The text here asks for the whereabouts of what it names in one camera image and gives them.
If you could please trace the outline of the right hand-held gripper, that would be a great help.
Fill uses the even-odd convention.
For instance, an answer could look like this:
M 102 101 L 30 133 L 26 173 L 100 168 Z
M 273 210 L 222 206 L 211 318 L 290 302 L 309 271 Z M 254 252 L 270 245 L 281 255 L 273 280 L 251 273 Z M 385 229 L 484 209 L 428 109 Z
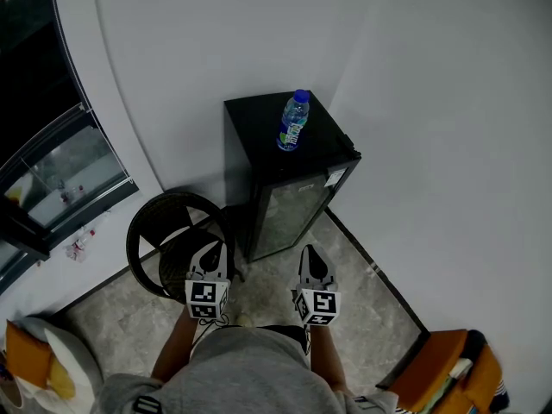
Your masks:
M 335 267 L 319 246 L 307 244 L 299 264 L 294 306 L 304 325 L 330 325 L 341 312 Z

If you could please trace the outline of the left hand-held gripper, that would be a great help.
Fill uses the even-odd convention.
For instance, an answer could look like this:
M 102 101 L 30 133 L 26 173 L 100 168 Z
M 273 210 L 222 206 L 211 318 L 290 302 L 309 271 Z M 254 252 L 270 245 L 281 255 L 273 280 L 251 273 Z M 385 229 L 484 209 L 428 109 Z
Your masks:
M 220 274 L 228 270 L 228 249 L 224 242 L 213 241 L 192 257 L 185 281 L 186 307 L 191 318 L 219 318 L 228 303 L 229 280 Z

